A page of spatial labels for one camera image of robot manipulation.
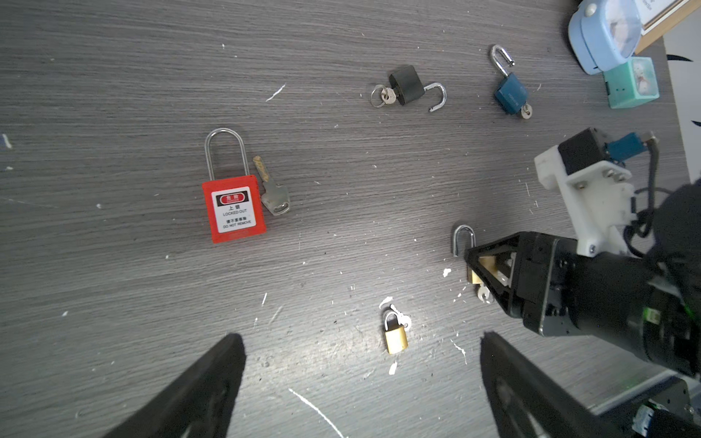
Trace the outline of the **silver brass key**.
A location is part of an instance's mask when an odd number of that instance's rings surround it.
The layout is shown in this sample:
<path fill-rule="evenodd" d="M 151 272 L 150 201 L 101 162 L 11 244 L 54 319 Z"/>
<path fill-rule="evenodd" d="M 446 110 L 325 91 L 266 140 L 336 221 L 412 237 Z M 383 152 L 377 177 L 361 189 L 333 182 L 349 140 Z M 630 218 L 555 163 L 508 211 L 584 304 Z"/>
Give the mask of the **silver brass key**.
<path fill-rule="evenodd" d="M 290 211 L 290 193 L 286 186 L 277 184 L 270 175 L 266 164 L 260 156 L 255 156 L 253 162 L 262 180 L 265 193 L 261 195 L 261 201 L 274 215 L 284 215 Z"/>

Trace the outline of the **small brass padlock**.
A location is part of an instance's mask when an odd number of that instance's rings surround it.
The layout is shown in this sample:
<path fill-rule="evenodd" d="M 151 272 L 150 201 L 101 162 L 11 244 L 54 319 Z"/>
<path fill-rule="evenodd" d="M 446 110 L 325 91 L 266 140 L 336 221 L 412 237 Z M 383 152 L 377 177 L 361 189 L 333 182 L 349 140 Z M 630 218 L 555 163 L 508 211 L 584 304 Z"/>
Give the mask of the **small brass padlock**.
<path fill-rule="evenodd" d="M 385 345 L 390 355 L 398 354 L 408 348 L 407 330 L 411 328 L 411 318 L 394 307 L 384 314 L 383 326 Z"/>

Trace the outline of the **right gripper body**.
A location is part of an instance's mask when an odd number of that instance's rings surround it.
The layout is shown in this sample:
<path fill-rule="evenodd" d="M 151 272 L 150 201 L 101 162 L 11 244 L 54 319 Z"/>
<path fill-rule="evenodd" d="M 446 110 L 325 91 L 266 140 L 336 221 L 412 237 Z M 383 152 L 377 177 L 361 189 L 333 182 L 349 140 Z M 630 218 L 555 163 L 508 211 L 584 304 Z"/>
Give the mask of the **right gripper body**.
<path fill-rule="evenodd" d="M 592 336 L 639 359 L 697 377 L 700 325 L 644 260 L 582 257 L 576 242 L 514 235 L 511 315 L 542 337 Z"/>

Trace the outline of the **large brass padlock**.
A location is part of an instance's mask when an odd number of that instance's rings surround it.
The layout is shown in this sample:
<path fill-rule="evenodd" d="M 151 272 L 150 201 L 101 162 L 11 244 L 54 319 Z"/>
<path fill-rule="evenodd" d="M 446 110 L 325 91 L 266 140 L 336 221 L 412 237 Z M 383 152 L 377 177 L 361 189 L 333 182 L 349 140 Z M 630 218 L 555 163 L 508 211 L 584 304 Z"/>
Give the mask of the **large brass padlock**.
<path fill-rule="evenodd" d="M 476 296 L 485 304 L 492 302 L 489 288 L 478 275 L 475 268 L 480 266 L 476 248 L 476 233 L 468 224 L 456 224 L 451 232 L 451 253 L 454 257 L 463 255 L 467 265 L 467 280 L 473 286 Z"/>

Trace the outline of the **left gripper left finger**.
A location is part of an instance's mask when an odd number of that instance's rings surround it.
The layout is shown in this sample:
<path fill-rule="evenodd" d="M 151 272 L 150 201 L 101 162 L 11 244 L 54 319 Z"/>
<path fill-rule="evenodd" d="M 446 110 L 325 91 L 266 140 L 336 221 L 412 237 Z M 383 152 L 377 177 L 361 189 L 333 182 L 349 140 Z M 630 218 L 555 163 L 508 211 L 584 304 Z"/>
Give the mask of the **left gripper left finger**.
<path fill-rule="evenodd" d="M 228 333 L 109 437 L 226 437 L 246 367 L 242 337 Z"/>

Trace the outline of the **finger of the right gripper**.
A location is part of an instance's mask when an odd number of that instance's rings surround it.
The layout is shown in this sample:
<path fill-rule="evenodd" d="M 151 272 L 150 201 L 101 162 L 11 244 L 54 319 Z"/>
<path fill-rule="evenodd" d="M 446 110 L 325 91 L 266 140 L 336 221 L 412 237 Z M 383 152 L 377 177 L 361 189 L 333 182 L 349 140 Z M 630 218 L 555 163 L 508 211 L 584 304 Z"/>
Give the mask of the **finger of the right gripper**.
<path fill-rule="evenodd" d="M 518 286 L 518 244 L 520 233 L 494 242 L 469 248 L 465 253 L 467 267 L 489 291 L 491 301 L 507 315 L 520 315 Z"/>

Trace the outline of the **red padlock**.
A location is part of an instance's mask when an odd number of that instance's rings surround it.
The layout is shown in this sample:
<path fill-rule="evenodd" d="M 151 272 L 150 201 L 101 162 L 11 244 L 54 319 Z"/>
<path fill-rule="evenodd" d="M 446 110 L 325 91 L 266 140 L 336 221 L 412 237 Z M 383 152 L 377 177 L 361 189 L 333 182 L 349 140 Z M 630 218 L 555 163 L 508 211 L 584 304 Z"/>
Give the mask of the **red padlock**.
<path fill-rule="evenodd" d="M 215 178 L 211 141 L 217 134 L 232 135 L 239 145 L 244 175 Z M 234 130 L 217 128 L 208 133 L 204 153 L 209 181 L 202 184 L 211 237 L 214 244 L 263 235 L 267 231 L 257 177 L 250 173 L 246 146 Z"/>

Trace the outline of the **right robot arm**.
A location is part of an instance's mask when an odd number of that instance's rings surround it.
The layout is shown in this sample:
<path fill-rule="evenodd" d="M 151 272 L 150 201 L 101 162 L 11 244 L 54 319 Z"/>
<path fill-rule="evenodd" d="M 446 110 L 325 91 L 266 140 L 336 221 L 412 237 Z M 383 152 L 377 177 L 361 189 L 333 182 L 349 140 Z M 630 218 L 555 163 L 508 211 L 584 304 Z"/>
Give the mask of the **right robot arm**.
<path fill-rule="evenodd" d="M 579 255 L 575 240 L 519 232 L 465 253 L 505 313 L 543 337 L 590 336 L 643 361 L 700 375 L 700 186 L 666 193 L 624 230 L 649 226 L 642 253 Z M 502 437 L 697 437 L 699 424 L 660 401 L 627 422 L 593 414 L 494 332 L 480 342 L 487 399 Z"/>

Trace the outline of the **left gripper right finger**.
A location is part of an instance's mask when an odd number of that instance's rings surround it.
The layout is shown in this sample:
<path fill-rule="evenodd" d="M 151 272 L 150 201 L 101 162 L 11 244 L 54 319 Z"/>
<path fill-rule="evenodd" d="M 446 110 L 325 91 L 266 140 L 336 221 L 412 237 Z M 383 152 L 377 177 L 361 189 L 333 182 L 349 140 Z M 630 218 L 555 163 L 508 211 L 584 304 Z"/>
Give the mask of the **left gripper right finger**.
<path fill-rule="evenodd" d="M 550 437 L 623 436 L 494 331 L 480 341 L 480 367 L 501 437 L 538 437 L 533 423 Z"/>

